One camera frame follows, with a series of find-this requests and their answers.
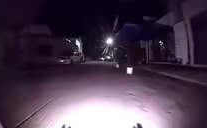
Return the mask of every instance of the wall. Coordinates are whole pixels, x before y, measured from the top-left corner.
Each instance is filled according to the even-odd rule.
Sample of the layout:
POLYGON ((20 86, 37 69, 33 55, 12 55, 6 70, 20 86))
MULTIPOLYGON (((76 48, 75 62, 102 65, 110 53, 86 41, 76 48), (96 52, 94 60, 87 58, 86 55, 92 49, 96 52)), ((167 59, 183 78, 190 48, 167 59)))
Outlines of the wall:
POLYGON ((194 39, 194 31, 192 28, 192 19, 194 17, 197 17, 198 15, 204 13, 207 11, 207 0, 186 0, 185 2, 182 3, 182 10, 183 10, 183 15, 184 15, 184 21, 186 23, 186 30, 187 30, 187 36, 188 36, 188 41, 189 41, 189 50, 190 50, 190 64, 192 66, 203 66, 207 67, 206 63, 201 63, 197 64, 196 63, 196 51, 195 51, 195 39, 194 39))
POLYGON ((184 22, 174 25, 175 33, 175 56, 182 60, 182 64, 188 64, 188 44, 184 22))

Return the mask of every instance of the road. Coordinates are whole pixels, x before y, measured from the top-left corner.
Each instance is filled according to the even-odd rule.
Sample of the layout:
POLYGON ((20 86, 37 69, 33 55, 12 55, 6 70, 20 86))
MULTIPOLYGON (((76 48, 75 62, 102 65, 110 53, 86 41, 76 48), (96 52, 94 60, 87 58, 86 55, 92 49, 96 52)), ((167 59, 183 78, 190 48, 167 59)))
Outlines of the road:
POLYGON ((41 67, 0 77, 7 128, 207 127, 207 87, 113 63, 41 67))

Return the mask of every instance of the parked car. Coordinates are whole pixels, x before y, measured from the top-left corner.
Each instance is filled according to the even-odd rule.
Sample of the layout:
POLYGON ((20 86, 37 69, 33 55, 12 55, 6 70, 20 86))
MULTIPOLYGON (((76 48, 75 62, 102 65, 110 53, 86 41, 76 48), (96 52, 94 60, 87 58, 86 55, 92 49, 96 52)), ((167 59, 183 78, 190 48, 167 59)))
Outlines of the parked car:
POLYGON ((75 64, 85 62, 85 57, 80 52, 74 52, 71 56, 61 56, 59 61, 63 64, 75 64))

